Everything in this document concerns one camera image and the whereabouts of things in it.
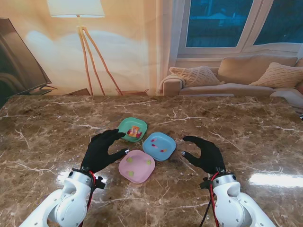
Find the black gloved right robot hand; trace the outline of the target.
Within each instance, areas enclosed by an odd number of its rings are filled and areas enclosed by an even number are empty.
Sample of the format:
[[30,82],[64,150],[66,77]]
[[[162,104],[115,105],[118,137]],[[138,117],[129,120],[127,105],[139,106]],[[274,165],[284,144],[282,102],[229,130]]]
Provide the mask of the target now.
[[192,142],[200,148],[200,157],[195,157],[186,151],[182,152],[182,156],[192,165],[211,175],[226,172],[222,154],[214,143],[195,136],[185,136],[183,141]]

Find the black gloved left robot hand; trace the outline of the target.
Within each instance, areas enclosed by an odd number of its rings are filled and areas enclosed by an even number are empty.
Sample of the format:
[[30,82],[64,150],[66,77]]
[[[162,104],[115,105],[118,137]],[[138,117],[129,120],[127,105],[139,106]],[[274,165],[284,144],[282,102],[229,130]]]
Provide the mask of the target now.
[[109,147],[125,133],[119,132],[118,129],[107,130],[91,138],[88,149],[81,163],[80,169],[86,172],[91,171],[93,174],[106,168],[108,165],[125,156],[129,149],[124,148],[114,154],[109,154]]

